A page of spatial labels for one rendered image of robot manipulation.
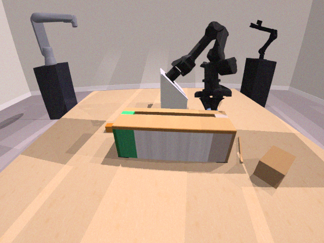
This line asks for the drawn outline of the tan cube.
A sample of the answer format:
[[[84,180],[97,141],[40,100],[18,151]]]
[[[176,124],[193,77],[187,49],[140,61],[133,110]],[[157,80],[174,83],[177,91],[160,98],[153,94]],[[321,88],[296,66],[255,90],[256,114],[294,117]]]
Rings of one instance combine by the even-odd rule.
[[[296,156],[272,146],[259,160],[254,175],[277,189]]]

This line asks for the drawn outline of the orange bar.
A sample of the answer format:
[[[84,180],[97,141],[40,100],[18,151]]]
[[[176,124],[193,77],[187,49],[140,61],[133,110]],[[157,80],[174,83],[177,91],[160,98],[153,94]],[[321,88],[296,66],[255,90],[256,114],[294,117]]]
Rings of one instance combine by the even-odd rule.
[[[107,123],[107,125],[105,126],[106,132],[113,132],[112,125],[113,123]]]

